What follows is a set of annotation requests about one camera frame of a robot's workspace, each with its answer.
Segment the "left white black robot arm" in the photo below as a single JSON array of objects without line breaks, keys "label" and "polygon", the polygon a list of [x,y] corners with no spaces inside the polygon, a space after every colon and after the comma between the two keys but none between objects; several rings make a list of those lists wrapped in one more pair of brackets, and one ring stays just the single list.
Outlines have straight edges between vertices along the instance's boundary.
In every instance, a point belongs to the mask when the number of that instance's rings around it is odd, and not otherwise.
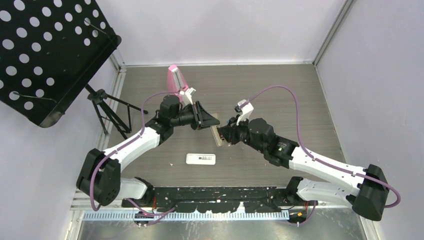
[{"label": "left white black robot arm", "polygon": [[219,124],[199,101],[183,105],[176,95],[166,95],[155,116],[141,130],[118,145],[105,150],[94,148],[87,153],[76,187],[89,197],[94,211],[116,199],[133,199],[141,207],[148,207],[154,199],[148,183],[139,177],[122,178],[122,171],[147,151],[163,144],[175,127],[190,126],[196,131]]}]

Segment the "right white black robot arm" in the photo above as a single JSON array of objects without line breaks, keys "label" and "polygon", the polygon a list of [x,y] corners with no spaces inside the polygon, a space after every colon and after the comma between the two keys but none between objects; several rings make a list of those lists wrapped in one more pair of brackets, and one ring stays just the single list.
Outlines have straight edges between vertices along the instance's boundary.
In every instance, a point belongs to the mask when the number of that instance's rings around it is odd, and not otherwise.
[{"label": "right white black robot arm", "polygon": [[243,143],[263,154],[277,167],[305,172],[321,182],[293,177],[285,198],[291,205],[302,201],[321,201],[351,207],[363,218],[380,221],[386,208],[389,186],[383,170],[370,164],[360,167],[333,160],[277,135],[262,118],[237,123],[233,117],[217,128],[217,138],[230,145]]}]

